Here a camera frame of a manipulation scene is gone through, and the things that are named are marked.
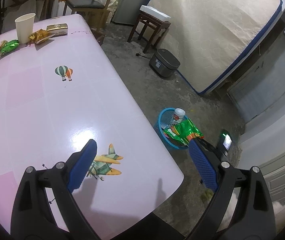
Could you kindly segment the green foil snack bag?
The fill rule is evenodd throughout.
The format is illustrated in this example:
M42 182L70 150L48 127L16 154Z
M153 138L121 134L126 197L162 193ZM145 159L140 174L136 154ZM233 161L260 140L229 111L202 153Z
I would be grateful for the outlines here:
M189 146L189 142L194 138L204 138L203 133L191 119L183 120L179 124L164 129L164 133L183 146Z

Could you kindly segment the white AD milk bottle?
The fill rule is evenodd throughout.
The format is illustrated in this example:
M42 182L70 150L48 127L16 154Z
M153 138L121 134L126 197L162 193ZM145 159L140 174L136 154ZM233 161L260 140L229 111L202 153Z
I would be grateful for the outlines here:
M179 124L184 120L184 117L185 117L185 110L181 108L176 108L172 115L171 125Z

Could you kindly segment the blue trash basket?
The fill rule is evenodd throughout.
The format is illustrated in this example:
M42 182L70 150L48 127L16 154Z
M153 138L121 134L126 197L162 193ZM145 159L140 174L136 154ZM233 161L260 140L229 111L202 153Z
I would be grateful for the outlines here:
M166 132L171 127L175 108L164 108L158 115L154 130L168 150L187 150L188 146L171 136L173 132Z

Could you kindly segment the black round appliance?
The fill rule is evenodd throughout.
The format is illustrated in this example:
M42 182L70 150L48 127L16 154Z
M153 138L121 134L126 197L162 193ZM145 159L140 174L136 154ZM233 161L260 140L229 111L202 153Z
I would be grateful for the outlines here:
M170 77L179 68L179 60L167 49L158 49L149 65L162 77Z

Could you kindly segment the pink patterned tablecloth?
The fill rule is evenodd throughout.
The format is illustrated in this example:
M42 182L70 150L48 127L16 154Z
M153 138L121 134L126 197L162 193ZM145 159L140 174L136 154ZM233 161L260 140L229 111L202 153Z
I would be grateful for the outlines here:
M0 59L0 224L10 229L27 167L51 168L93 139L98 155L115 150L119 159L73 195L99 237L111 239L166 201L184 176L80 15L34 30L60 23L67 35Z

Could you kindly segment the beige mattress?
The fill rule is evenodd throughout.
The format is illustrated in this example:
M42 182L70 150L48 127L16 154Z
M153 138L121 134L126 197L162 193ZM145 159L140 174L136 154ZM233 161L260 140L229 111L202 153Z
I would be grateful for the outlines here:
M170 16L161 42L181 63L198 94L223 80L257 44L282 9L281 0L150 0Z

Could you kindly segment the dark wooden stool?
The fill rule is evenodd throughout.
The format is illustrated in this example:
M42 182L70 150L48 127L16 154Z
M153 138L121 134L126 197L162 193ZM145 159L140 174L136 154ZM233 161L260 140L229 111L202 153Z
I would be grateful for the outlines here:
M152 42L155 39L156 36L163 30L164 32L158 36L157 40L155 41L153 47L156 48L158 43L161 41L162 37L167 32L168 28L170 27L171 23L168 21L161 21L160 19L146 13L143 11L140 11L136 20L136 23L132 27L132 30L130 32L129 38L127 39L127 42L131 42L134 33L136 32L136 28L139 23L143 24L143 28L141 32L139 33L138 40L141 40L143 38L143 35L147 28L151 28L153 30L149 40L147 41L147 45L143 49L143 53L147 53L149 48L152 46Z

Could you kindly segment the white box on stool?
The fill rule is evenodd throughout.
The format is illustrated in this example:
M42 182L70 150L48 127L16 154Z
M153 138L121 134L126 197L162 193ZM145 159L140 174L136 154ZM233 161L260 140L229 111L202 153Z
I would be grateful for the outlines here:
M140 11L145 12L155 18L157 18L158 20L162 21L162 22L170 22L171 17L168 16L167 14L164 14L161 11L158 11L157 9L155 9L154 7L150 7L147 5L142 5L140 7Z

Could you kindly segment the green foil wrapper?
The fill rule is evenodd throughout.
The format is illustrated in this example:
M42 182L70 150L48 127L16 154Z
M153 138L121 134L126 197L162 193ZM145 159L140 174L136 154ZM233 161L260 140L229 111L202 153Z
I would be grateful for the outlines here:
M0 50L0 55L11 53L15 49L17 49L18 46L19 46L19 40L11 40L9 42L6 42L6 44L4 44L4 46Z

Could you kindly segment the gold snack wrapper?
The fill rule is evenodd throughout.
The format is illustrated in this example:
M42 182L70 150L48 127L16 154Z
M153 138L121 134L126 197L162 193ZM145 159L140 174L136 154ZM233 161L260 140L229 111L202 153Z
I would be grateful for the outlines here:
M34 33L32 33L28 38L30 42L34 44L41 44L43 42L46 42L50 38L54 37L55 34L51 34L49 31L40 29Z

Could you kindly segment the wooden chair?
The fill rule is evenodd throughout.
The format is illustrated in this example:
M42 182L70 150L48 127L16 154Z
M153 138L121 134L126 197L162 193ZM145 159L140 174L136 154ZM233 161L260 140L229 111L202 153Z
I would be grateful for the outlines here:
M67 8L72 10L72 14L76 12L100 12L101 17L99 19L98 25L95 27L96 31L99 31L106 22L104 22L104 18L107 14L107 9L110 4L111 0L106 0L105 4L103 5L97 0L66 0L64 2L64 8L62 15L66 15Z

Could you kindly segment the gold rectangular snack pack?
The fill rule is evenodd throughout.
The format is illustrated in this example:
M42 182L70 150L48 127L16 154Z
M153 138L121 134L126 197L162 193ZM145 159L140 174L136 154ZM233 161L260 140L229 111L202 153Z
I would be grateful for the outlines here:
M66 23L59 23L59 24L52 24L48 25L46 31L51 33L51 35L55 36L62 36L68 34L68 24Z

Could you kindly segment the white paper cup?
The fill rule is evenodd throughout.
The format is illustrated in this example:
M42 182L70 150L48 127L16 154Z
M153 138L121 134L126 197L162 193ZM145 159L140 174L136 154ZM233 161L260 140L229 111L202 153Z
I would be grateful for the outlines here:
M29 13L15 19L17 38L21 44L29 42L29 36L33 33L35 16L35 13Z

